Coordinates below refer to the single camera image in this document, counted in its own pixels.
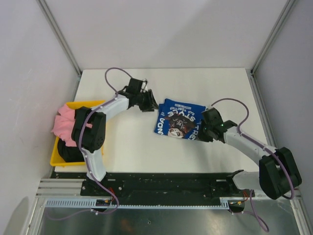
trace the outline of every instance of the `blue snack bag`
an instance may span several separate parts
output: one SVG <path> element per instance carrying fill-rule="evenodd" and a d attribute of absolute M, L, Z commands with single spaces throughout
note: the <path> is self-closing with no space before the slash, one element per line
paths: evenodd
<path fill-rule="evenodd" d="M 165 99 L 159 104 L 155 133 L 196 140 L 205 106 Z"/>

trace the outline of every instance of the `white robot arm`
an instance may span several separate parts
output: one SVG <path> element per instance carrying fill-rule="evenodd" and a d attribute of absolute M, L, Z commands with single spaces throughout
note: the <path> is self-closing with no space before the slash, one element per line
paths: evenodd
<path fill-rule="evenodd" d="M 89 178 L 101 181 L 106 175 L 100 150 L 105 139 L 106 120 L 135 105 L 143 112 L 158 108 L 146 85 L 146 81 L 131 78 L 129 85 L 110 101 L 91 109 L 83 107 L 76 112 L 72 139 L 83 153 Z M 238 189 L 261 189 L 268 197 L 277 199 L 290 189 L 293 192 L 293 188 L 302 183 L 292 153 L 287 148 L 277 149 L 259 142 L 242 132 L 234 122 L 224 122 L 215 108 L 207 109 L 202 116 L 198 140 L 222 141 L 243 152 L 259 166 L 259 172 L 238 170 L 231 174 Z M 86 128 L 87 123 L 91 123 L 92 128 Z"/>
<path fill-rule="evenodd" d="M 105 140 L 106 121 L 135 105 L 143 112 L 152 112 L 158 108 L 152 91 L 147 89 L 147 81 L 131 78 L 129 85 L 117 92 L 111 100 L 91 109 L 82 107 L 76 111 L 71 136 L 84 156 L 89 178 L 101 181 L 106 175 L 100 149 Z M 87 123 L 92 124 L 92 127 L 86 127 Z"/>

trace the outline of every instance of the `yellow tray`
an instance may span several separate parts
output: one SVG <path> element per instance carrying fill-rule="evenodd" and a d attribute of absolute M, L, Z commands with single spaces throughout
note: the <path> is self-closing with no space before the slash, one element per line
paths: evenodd
<path fill-rule="evenodd" d="M 91 108 L 93 106 L 102 104 L 104 100 L 97 100 L 97 101 L 78 101 L 78 102 L 67 102 L 67 105 L 71 109 L 79 109 L 83 106 L 87 108 Z M 53 151 L 51 154 L 51 159 L 50 159 L 50 165 L 51 166 L 67 166 L 67 165 L 85 165 L 85 162 L 74 162 L 74 163 L 66 163 L 64 159 L 59 155 L 58 152 L 58 141 L 59 137 L 55 138 L 54 146 L 53 146 Z"/>

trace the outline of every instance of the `pink cloth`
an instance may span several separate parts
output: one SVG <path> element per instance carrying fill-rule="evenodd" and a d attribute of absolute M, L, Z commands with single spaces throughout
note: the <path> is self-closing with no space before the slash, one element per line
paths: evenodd
<path fill-rule="evenodd" d="M 72 140 L 72 131 L 75 124 L 75 110 L 69 108 L 66 104 L 58 110 L 60 115 L 55 116 L 54 127 L 51 132 L 65 141 L 65 146 L 76 147 L 76 142 Z"/>

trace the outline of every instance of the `gray wall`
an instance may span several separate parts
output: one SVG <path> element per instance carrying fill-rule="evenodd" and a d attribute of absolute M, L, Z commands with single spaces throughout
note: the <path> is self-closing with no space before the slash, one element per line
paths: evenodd
<path fill-rule="evenodd" d="M 251 68 L 287 0 L 47 0 L 81 69 Z"/>
<path fill-rule="evenodd" d="M 300 0 L 257 70 L 278 146 L 290 148 L 313 220 L 313 1 Z"/>
<path fill-rule="evenodd" d="M 35 0 L 2 2 L 0 32 L 0 234 L 18 235 L 49 171 L 54 116 L 72 98 L 76 74 Z"/>

